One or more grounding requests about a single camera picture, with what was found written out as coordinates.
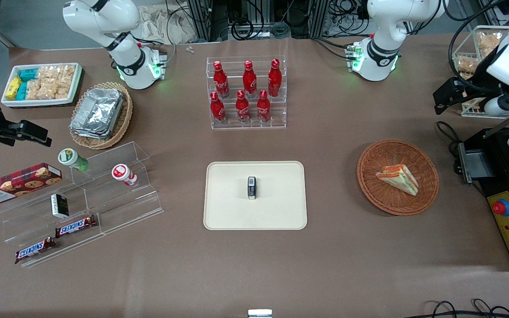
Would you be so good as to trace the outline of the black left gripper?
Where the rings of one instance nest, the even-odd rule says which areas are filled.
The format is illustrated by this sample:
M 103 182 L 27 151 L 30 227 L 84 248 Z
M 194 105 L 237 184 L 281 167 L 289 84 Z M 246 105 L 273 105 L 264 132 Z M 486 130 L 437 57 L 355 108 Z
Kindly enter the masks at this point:
M 501 83 L 495 78 L 450 78 L 445 83 L 446 88 L 438 88 L 433 92 L 436 115 L 443 114 L 447 109 L 474 98 L 495 98 L 502 95 Z

